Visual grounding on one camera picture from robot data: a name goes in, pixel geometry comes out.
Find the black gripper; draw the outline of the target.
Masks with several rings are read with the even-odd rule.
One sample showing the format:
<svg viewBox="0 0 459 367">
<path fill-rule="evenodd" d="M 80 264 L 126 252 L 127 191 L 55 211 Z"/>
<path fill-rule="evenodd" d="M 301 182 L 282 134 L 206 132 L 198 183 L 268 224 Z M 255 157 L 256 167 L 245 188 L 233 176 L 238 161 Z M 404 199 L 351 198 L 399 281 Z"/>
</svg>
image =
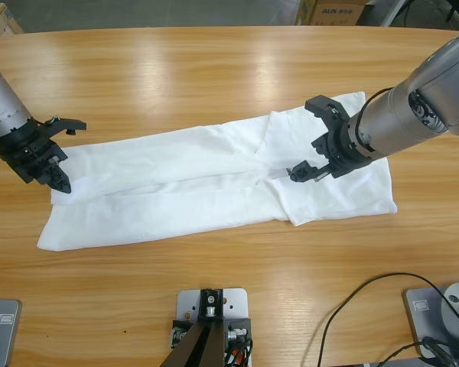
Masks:
<svg viewBox="0 0 459 367">
<path fill-rule="evenodd" d="M 59 163 L 67 159 L 51 137 L 69 130 L 67 120 L 28 120 L 0 137 L 0 158 L 26 183 L 36 180 L 61 193 L 71 193 L 69 177 Z"/>
<path fill-rule="evenodd" d="M 346 123 L 340 120 L 324 121 L 324 124 L 327 132 L 311 144 L 318 154 L 326 157 L 328 163 L 317 168 L 308 161 L 302 161 L 288 169 L 288 176 L 292 181 L 304 183 L 308 180 L 321 180 L 327 175 L 338 178 L 373 162 L 372 158 L 362 155 L 356 149 L 356 145 L 349 138 Z"/>
</svg>

